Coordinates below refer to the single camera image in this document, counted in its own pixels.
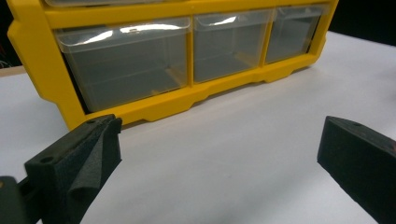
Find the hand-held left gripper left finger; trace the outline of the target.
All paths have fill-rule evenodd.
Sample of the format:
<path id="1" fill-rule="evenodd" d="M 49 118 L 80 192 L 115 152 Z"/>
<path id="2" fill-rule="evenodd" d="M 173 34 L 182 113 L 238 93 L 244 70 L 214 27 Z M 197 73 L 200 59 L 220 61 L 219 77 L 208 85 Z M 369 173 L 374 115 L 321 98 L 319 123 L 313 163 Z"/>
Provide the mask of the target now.
<path id="1" fill-rule="evenodd" d="M 43 224 L 79 224 L 120 164 L 122 120 L 106 115 L 81 123 L 25 163 L 43 195 Z"/>

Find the yellow drawer organizer cabinet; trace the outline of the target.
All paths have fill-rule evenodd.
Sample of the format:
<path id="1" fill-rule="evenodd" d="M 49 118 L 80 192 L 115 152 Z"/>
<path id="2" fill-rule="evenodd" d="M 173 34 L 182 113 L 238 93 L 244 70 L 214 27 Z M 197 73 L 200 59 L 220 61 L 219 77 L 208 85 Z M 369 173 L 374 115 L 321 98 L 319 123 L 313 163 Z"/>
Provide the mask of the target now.
<path id="1" fill-rule="evenodd" d="M 113 114 L 125 123 L 154 121 L 190 109 L 207 97 L 250 83 L 272 82 L 314 63 L 323 50 L 326 34 L 339 0 L 81 0 L 63 3 L 55 0 L 7 0 L 13 15 L 7 34 L 38 94 L 57 105 L 66 125 Z M 308 52 L 280 62 L 266 63 L 273 20 L 278 7 L 324 5 Z M 201 14 L 231 13 L 272 9 L 267 24 L 260 63 L 256 68 L 195 83 L 193 78 L 193 17 Z M 124 105 L 97 112 L 83 104 L 76 81 L 71 75 L 54 32 L 93 26 L 123 24 L 188 17 L 188 84 Z"/>

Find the clear plastic drawer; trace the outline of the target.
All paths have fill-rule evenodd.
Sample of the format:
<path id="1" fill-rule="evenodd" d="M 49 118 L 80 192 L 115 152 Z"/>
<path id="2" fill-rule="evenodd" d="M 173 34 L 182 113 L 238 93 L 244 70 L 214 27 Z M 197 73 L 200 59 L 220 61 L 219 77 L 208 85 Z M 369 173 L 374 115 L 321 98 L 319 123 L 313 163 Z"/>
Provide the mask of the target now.
<path id="1" fill-rule="evenodd" d="M 91 112 L 188 84 L 188 17 L 60 29 L 58 46 Z"/>
<path id="2" fill-rule="evenodd" d="M 306 54 L 324 12 L 324 5 L 278 7 L 265 62 L 275 63 Z"/>
<path id="3" fill-rule="evenodd" d="M 193 78 L 202 83 L 256 68 L 272 9 L 193 17 Z"/>

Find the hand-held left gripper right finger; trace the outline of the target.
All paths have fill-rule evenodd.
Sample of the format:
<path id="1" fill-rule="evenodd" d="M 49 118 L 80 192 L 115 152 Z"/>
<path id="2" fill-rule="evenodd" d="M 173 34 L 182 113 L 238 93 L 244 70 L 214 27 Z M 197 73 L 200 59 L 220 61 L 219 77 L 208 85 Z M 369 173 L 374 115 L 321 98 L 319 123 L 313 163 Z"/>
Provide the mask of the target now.
<path id="1" fill-rule="evenodd" d="M 378 224 L 396 224 L 396 141 L 328 116 L 317 160 Z"/>

